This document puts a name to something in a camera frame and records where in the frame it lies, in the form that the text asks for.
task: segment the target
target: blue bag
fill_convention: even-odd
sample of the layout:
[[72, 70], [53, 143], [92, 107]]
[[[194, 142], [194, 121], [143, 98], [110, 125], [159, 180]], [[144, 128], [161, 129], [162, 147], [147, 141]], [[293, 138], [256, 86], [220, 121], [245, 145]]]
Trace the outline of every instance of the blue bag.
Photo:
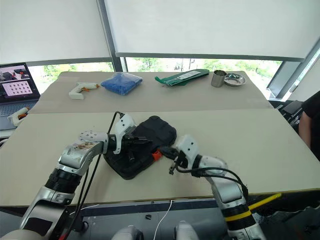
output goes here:
[[116, 72], [111, 78], [101, 82], [105, 89], [119, 95], [127, 95], [142, 82], [142, 78], [126, 72]]

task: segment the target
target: person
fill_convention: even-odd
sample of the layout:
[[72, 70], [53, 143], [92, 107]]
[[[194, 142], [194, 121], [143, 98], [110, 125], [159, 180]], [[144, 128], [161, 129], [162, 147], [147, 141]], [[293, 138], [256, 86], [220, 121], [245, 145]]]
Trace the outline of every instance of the person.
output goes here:
[[302, 104], [299, 135], [320, 161], [320, 91]]

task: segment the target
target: metal bowl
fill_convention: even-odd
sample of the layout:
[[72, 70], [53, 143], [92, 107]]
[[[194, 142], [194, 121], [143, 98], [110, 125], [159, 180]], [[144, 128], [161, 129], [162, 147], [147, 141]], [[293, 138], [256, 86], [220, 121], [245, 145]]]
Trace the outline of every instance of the metal bowl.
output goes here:
[[231, 86], [231, 87], [239, 87], [239, 86], [246, 84], [246, 79], [239, 74], [228, 73], [225, 76], [224, 83], [226, 85]]

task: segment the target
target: stainless steel cup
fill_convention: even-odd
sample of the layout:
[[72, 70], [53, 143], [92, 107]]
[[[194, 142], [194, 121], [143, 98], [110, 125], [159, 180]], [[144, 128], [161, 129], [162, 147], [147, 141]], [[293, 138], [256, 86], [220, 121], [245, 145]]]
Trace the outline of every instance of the stainless steel cup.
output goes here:
[[227, 73], [225, 71], [215, 70], [213, 72], [211, 85], [216, 87], [216, 88], [220, 88], [224, 84], [226, 75], [227, 75]]

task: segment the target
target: white glue gun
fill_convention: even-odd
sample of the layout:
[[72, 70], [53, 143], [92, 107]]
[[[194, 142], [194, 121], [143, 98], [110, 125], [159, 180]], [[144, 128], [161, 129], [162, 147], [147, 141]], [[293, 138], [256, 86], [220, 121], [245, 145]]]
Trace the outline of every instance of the white glue gun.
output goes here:
[[8, 116], [8, 120], [15, 126], [18, 127], [19, 124], [25, 119], [27, 116], [27, 112], [30, 110], [29, 107], [23, 107], [20, 110], [12, 113]]
[[69, 92], [71, 99], [85, 99], [85, 96], [81, 93], [82, 91], [89, 92], [89, 89], [99, 88], [99, 84], [92, 82], [76, 82], [76, 87]]

